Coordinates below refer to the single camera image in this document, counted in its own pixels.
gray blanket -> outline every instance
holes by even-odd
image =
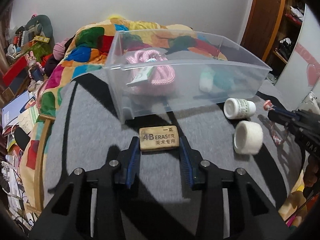
[[[121,125],[114,112],[112,102],[110,102],[110,97],[106,95],[108,90],[106,72],[99,70],[92,72],[92,74],[98,77],[100,82],[89,80],[84,85],[79,83],[76,85],[75,80],[63,90],[63,101],[52,128],[46,161],[45,204],[53,196],[59,180],[63,181],[77,167],[82,167],[86,171],[100,168],[106,162],[108,151],[112,155],[114,151],[128,148],[132,137],[138,135],[139,127],[160,126],[177,120],[191,147],[200,151],[204,159],[226,170],[234,171],[238,167],[246,169],[266,196],[276,205],[274,196],[269,189],[270,185],[266,182],[268,180],[270,183],[270,179],[272,179],[270,173],[268,174],[268,167],[263,163],[257,164],[257,160],[253,156],[238,155],[234,152],[232,139],[235,128],[225,118],[220,109],[221,106],[193,108],[177,111],[174,114],[163,114],[160,117],[142,117]],[[85,80],[85,76],[80,77],[82,81]],[[269,81],[264,81],[259,91],[276,97],[286,106],[278,90]],[[74,98],[71,105],[70,98],[72,96]],[[285,193],[288,194],[299,177],[300,149],[294,143],[294,138],[291,135],[282,147],[276,147],[268,130],[267,112],[262,108],[264,100],[258,96],[251,100],[255,102],[257,111],[250,120],[262,126],[263,142],[283,178]],[[68,110],[71,113],[66,135]],[[150,212],[154,212],[154,223],[157,223],[157,217],[163,218],[162,215],[157,214],[158,210],[159,212],[164,211],[169,214],[167,223],[175,226],[180,232],[177,233],[178,235],[166,235],[165,229],[161,231],[156,225],[149,229],[139,228],[137,221],[135,221],[135,214],[130,212],[130,207],[124,205],[122,218],[127,239],[177,239],[177,237],[185,239],[195,234],[201,192],[191,191],[185,185],[184,178],[180,174],[178,156],[175,151],[163,151],[141,156],[140,187],[137,199],[144,202],[146,206],[148,203],[156,202],[160,208],[150,209]],[[95,206],[94,196],[92,200],[92,206]],[[225,201],[225,213],[228,212],[227,206]],[[228,216],[225,218],[224,235],[228,236]]]

pink beanie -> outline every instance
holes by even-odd
[[[66,38],[62,42],[56,43],[56,45],[53,47],[53,56],[56,60],[62,60],[64,58],[64,51],[66,50],[64,45],[68,40],[69,38]]]

clear plastic bin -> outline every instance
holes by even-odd
[[[137,52],[151,49],[157,53]],[[116,32],[105,69],[122,123],[230,97],[252,98],[271,70],[223,36],[162,29]]]

pink bunny toy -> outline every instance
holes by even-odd
[[[39,67],[41,73],[44,73],[44,68],[42,67],[42,65],[37,62],[37,59],[36,57],[33,55],[33,51],[30,51],[30,55],[29,54],[26,54],[25,55],[25,58],[27,60],[27,66],[28,66],[28,74],[29,74],[29,77],[32,79],[32,76],[31,76],[31,72],[30,70],[36,65]]]

patchwork blanket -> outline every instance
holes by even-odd
[[[184,25],[162,26],[157,23],[133,22],[124,19],[110,19],[104,22],[90,24],[80,28],[69,46],[65,57],[58,64],[47,82],[45,92],[41,101],[42,114],[56,116],[56,112],[62,102],[61,89],[73,78],[90,71],[98,70],[105,64],[111,42],[116,31],[137,29],[180,29],[191,30]],[[189,50],[209,57],[225,59],[220,51],[207,41],[194,35],[177,37],[172,32],[161,32],[161,36],[148,35],[126,35],[126,51],[138,49],[161,47],[168,51]],[[36,155],[44,121],[38,120],[30,137],[31,140],[26,147],[20,163],[21,179],[31,206],[35,206],[34,199],[34,174],[36,166]],[[45,164],[47,159],[50,134],[44,149],[43,175],[45,176]]]

